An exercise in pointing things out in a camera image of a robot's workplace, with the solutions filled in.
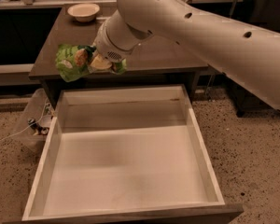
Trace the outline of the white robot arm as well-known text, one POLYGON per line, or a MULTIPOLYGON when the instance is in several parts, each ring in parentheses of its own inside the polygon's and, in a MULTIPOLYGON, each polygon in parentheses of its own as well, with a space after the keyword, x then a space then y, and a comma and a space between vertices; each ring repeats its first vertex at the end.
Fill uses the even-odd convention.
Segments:
POLYGON ((154 35, 188 49, 280 111, 280 34, 183 0, 117 0, 94 44, 103 57, 119 62, 154 35))

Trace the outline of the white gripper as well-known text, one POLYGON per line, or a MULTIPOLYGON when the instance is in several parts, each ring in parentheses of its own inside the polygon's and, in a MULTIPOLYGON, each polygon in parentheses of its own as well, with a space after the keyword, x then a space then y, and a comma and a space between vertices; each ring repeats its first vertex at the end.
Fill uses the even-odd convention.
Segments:
POLYGON ((107 19, 99 28, 94 45, 99 54, 91 61, 91 68, 106 70, 132 53, 134 36, 126 24, 107 19))

